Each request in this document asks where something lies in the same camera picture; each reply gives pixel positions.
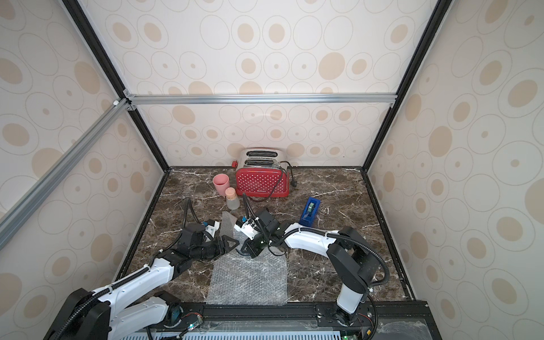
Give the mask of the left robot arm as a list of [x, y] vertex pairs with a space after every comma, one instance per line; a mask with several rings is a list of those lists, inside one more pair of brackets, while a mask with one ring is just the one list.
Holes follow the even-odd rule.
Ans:
[[177, 303], [174, 297], [137, 300], [181, 276], [194, 262], [213, 262], [239, 245], [236, 239], [211, 232], [216, 225], [212, 220], [189, 223], [190, 215], [195, 211], [187, 199], [178, 236], [138, 271], [92, 291], [80, 288], [71, 293], [45, 338], [121, 339], [171, 317]]

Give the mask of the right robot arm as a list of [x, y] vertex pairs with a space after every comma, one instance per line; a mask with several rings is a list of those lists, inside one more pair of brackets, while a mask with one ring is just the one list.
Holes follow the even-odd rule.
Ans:
[[238, 219], [234, 228], [246, 236], [240, 253], [252, 259], [266, 248], [281, 246], [329, 259], [342, 282], [335, 317], [343, 326], [350, 325], [372, 288], [390, 280], [385, 260], [354, 228], [327, 231], [297, 222], [281, 223], [267, 209], [249, 219]]

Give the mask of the clear bubble wrap sheet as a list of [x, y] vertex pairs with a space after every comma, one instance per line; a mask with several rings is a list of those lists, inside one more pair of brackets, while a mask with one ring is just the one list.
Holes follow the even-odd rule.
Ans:
[[209, 305], [284, 305], [288, 301], [285, 256], [264, 250], [257, 258], [235, 250], [214, 262], [206, 303]]

